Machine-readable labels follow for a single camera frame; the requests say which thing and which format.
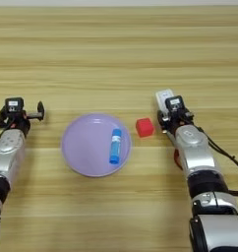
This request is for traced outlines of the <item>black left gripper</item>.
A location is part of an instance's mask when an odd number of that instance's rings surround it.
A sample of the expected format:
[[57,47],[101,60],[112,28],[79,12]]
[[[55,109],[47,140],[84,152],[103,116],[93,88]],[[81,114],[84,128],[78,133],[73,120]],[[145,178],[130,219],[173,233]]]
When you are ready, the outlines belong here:
[[18,129],[26,136],[30,130],[30,121],[44,119],[45,109],[42,101],[37,104],[37,113],[26,113],[24,110],[19,113],[7,113],[0,110],[0,129],[3,131]]

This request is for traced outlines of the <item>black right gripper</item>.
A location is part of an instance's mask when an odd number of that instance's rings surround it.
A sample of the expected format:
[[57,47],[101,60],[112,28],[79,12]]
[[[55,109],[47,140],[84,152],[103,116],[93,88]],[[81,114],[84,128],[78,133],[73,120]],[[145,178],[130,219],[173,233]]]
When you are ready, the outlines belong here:
[[189,110],[177,110],[170,112],[169,118],[166,117],[161,110],[157,112],[157,121],[163,134],[166,134],[168,131],[174,135],[179,127],[193,125],[193,118],[194,113]]

